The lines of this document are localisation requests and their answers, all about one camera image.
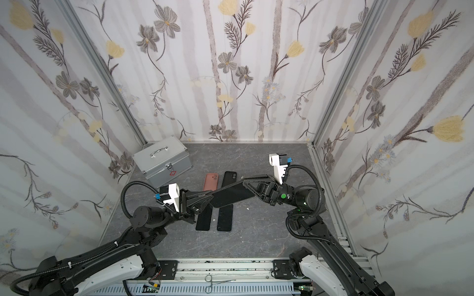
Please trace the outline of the black phone with silver edge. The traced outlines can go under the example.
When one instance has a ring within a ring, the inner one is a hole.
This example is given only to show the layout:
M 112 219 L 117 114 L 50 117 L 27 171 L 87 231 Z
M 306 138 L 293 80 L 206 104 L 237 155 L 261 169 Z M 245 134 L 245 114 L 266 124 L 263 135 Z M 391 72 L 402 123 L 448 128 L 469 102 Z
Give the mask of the black phone with silver edge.
M 213 206 L 206 205 L 205 209 L 197 217 L 196 231 L 209 231 L 211 228 Z

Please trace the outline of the pink phone case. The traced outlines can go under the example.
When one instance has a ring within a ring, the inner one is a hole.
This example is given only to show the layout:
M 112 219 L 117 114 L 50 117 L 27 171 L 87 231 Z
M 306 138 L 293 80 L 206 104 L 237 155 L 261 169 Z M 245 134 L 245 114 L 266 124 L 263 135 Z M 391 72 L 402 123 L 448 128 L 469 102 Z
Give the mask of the pink phone case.
M 218 188 L 218 173 L 207 173 L 205 180 L 203 191 L 215 191 Z

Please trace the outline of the black phone case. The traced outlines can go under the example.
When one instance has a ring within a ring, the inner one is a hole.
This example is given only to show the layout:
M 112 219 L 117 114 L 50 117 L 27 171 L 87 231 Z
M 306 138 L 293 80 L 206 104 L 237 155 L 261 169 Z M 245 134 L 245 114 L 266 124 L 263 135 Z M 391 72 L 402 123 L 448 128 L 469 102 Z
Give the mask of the black phone case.
M 222 187 L 232 185 L 237 182 L 237 172 L 226 171 L 223 175 Z

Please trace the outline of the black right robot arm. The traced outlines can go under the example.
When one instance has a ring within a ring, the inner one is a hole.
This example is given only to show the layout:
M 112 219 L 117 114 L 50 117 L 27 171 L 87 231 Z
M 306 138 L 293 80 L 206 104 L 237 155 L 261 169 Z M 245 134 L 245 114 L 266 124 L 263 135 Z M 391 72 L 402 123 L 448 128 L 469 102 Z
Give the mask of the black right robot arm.
M 265 175 L 245 178 L 243 186 L 261 201 L 287 204 L 285 226 L 292 237 L 307 241 L 316 254 L 302 248 L 290 256 L 293 273 L 306 277 L 330 296 L 393 296 L 395 291 L 387 282 L 378 282 L 344 250 L 321 217 L 325 210 L 323 187 L 316 175 L 303 165 L 290 165 L 291 170 L 305 171 L 313 183 L 293 187 L 284 180 Z

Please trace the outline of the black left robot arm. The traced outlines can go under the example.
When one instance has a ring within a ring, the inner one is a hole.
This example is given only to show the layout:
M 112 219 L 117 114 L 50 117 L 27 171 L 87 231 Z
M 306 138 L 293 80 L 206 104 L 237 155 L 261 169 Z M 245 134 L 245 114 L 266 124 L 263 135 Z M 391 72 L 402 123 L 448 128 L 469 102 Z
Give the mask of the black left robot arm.
M 149 189 L 157 206 L 138 207 L 134 213 L 127 210 L 125 195 L 133 186 Z M 193 192 L 163 186 L 159 189 L 144 181 L 131 181 L 120 194 L 120 206 L 130 226 L 117 238 L 83 254 L 58 260 L 55 256 L 43 260 L 32 274 L 12 281 L 10 289 L 20 296 L 77 296 L 80 284 L 124 259 L 137 257 L 138 277 L 154 276 L 158 272 L 158 259 L 152 248 L 167 235 L 165 228 L 177 221 L 195 223 L 210 203 L 212 191 Z

